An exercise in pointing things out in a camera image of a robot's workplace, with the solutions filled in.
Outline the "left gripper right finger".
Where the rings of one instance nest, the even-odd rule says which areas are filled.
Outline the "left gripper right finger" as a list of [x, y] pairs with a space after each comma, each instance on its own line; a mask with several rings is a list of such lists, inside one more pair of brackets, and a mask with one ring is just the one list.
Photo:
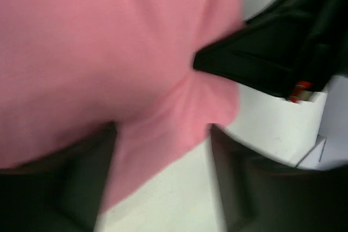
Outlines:
[[228, 231], [347, 231], [347, 165], [306, 170], [246, 147], [210, 126]]

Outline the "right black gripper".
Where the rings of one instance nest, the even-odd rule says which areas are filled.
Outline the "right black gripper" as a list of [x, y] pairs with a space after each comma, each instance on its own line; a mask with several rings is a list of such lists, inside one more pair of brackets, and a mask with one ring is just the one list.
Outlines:
[[193, 68], [275, 97], [319, 92], [346, 67], [347, 0], [276, 0], [195, 55]]

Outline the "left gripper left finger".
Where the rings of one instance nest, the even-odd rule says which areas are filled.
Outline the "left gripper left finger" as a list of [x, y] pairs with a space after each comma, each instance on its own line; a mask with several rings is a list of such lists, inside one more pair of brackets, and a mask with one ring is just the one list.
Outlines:
[[113, 156], [114, 123], [38, 160], [1, 170], [1, 231], [94, 231]]

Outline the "pink t shirt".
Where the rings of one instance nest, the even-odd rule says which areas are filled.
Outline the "pink t shirt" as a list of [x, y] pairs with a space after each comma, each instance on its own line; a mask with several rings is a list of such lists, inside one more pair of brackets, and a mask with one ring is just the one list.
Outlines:
[[194, 71], [241, 0], [1, 0], [1, 168], [119, 128], [103, 208], [231, 124], [235, 82]]

